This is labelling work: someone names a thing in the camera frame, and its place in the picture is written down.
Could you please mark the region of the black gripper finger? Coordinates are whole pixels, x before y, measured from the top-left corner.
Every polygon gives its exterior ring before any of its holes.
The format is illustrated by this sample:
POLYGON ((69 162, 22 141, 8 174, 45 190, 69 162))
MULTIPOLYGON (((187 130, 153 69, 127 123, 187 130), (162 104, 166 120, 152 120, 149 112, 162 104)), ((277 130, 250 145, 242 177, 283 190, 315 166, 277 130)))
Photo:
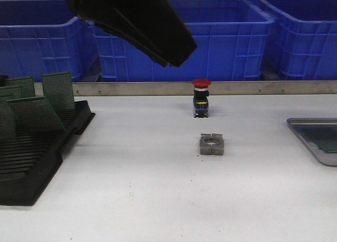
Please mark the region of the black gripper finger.
POLYGON ((108 4, 153 40, 170 66, 180 67, 196 50, 192 33, 169 0, 108 0, 108 4))

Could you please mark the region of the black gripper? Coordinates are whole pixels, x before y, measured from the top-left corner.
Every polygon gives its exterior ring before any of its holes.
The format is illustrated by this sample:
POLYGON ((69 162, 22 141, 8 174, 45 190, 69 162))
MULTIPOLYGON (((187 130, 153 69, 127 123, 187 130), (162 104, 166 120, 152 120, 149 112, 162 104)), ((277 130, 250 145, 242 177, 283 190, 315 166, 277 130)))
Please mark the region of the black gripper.
POLYGON ((94 22, 94 26, 125 39, 162 66, 169 65, 164 53, 153 40, 145 36, 118 10, 110 7, 108 0, 66 0, 76 16, 94 22))

